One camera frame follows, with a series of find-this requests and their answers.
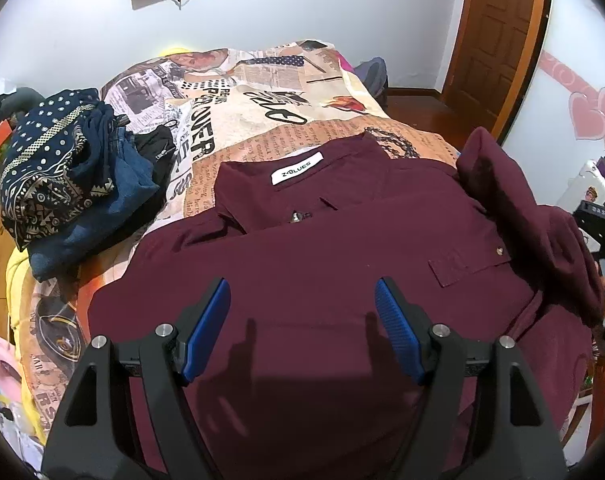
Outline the maroon button shirt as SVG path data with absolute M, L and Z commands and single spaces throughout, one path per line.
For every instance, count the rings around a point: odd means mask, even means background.
M 127 341 L 176 321 L 214 278 L 231 309 L 186 396 L 228 479 L 378 479 L 417 411 L 374 306 L 379 278 L 460 336 L 512 337 L 553 422 L 605 315 L 573 217 L 538 204 L 484 129 L 454 165 L 391 158 L 368 133 L 274 162 L 226 162 L 214 207 L 143 238 L 89 310 Z

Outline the yellow garment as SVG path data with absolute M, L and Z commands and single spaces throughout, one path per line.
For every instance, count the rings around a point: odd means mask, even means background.
M 15 248 L 8 258 L 5 272 L 8 322 L 14 335 L 18 372 L 22 375 L 22 408 L 33 426 L 34 434 L 45 444 L 48 430 L 43 426 L 44 419 L 33 394 L 34 374 L 31 369 L 31 359 L 40 354 L 36 336 L 31 333 L 31 301 L 35 282 L 27 251 L 21 252 Z

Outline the dark blue jeans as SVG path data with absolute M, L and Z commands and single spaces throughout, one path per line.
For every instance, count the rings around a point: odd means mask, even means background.
M 34 278 L 58 278 L 150 222 L 164 201 L 174 144 L 165 127 L 143 136 L 97 103 L 45 146 L 26 188 L 26 245 Z

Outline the brown wooden door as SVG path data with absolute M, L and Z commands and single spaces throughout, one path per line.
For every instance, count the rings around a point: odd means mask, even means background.
M 541 52 L 551 0 L 463 0 L 441 97 L 502 141 Z

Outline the navy patterned cloth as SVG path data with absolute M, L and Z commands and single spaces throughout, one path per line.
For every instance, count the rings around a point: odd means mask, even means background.
M 114 191 L 112 107 L 95 88 L 66 89 L 19 119 L 0 175 L 4 228 L 19 249 L 54 235 Z

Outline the newspaper print blanket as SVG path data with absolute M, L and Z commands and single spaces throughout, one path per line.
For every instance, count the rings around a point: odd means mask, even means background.
M 173 158 L 150 222 L 84 259 L 68 278 L 35 280 L 31 333 L 40 354 L 31 359 L 33 394 L 48 432 L 89 337 L 93 295 L 124 274 L 143 236 L 214 205 L 221 164 L 267 162 L 362 132 L 394 158 L 457 158 L 438 134 L 389 118 L 339 51 L 317 40 L 151 58 L 112 78 L 101 96 L 136 134 L 167 127 Z

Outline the grey purple backpack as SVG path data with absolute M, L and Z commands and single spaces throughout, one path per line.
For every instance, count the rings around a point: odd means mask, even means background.
M 388 98 L 388 73 L 383 58 L 376 56 L 376 58 L 362 62 L 353 69 L 353 73 L 360 79 L 375 101 L 385 108 Z

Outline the pink heart wall sticker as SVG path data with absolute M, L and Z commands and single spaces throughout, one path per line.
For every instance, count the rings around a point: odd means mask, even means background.
M 605 149 L 605 87 L 591 86 L 547 51 L 542 51 L 538 67 L 569 92 L 568 113 L 575 138 L 602 140 Z

